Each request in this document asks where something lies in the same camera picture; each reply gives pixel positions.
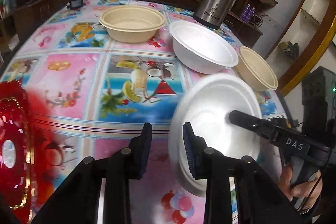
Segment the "person's right hand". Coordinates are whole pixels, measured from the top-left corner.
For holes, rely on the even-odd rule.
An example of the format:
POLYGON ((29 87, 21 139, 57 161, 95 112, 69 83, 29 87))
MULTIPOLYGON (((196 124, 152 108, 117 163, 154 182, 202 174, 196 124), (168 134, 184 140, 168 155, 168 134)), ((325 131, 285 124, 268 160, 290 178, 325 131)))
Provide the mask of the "person's right hand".
POLYGON ((317 172, 313 181, 307 181, 296 186, 291 186, 290 182, 292 176, 293 170, 291 168, 291 164, 288 163, 282 170, 282 174, 278 181, 278 187, 280 188, 280 190, 284 193, 289 201, 292 201, 294 198, 305 198, 307 207, 311 207, 312 205, 314 205, 319 195, 321 194, 323 185, 322 180, 319 181, 318 185, 315 187, 310 197, 308 197, 308 195, 313 189, 313 186, 315 186, 315 183, 321 177, 321 171, 319 170, 317 172))

